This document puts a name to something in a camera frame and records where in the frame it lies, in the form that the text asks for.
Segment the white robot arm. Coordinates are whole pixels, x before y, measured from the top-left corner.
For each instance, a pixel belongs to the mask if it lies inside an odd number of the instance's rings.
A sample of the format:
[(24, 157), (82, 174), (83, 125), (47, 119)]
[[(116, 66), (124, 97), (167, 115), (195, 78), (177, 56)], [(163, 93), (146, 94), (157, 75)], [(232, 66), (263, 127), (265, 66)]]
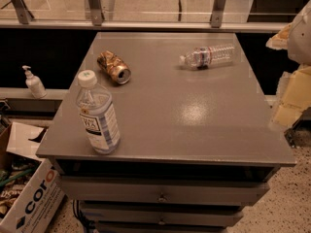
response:
[(271, 121), (290, 128), (311, 107), (311, 1), (266, 46), (286, 50), (288, 58), (299, 64), (292, 74), (281, 76), (272, 109)]

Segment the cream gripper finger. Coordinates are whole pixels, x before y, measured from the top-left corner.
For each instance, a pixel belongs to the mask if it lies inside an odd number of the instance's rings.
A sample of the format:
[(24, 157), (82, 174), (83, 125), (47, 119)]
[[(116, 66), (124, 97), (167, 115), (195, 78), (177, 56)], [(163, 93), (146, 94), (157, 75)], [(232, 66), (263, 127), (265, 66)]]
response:
[(277, 34), (269, 38), (265, 45), (273, 50), (286, 50), (288, 48), (288, 39), (291, 26), (292, 25), (290, 23), (286, 25)]
[(270, 127), (276, 131), (291, 128), (310, 107), (311, 66), (300, 65), (293, 73), (284, 72), (278, 82)]

